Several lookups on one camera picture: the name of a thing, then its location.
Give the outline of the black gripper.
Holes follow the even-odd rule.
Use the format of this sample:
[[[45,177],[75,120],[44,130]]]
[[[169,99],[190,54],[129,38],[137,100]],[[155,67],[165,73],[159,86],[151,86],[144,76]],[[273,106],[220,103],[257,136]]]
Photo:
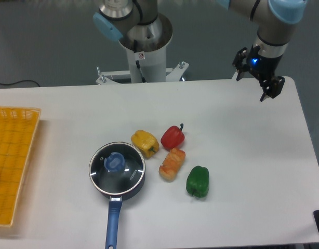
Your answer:
[[[274,99],[277,97],[284,86],[285,78],[282,76],[274,76],[274,72],[282,58],[267,58],[259,54],[260,46],[251,47],[250,52],[246,47],[239,50],[232,62],[233,67],[236,68],[236,80],[243,78],[245,72],[250,72],[260,83],[263,94],[260,102],[267,98]]]

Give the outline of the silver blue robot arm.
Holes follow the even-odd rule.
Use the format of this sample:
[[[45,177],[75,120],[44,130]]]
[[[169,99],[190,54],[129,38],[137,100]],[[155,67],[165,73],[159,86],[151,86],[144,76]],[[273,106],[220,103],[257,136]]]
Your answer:
[[[232,62],[237,79],[250,73],[262,88],[261,100],[280,95],[285,79],[275,70],[303,17],[306,1],[220,1],[258,25],[250,48],[242,48]],[[157,1],[103,1],[93,16],[98,31],[126,51],[133,83],[179,81],[188,68],[166,68],[166,48],[172,39],[169,19],[158,12]]]

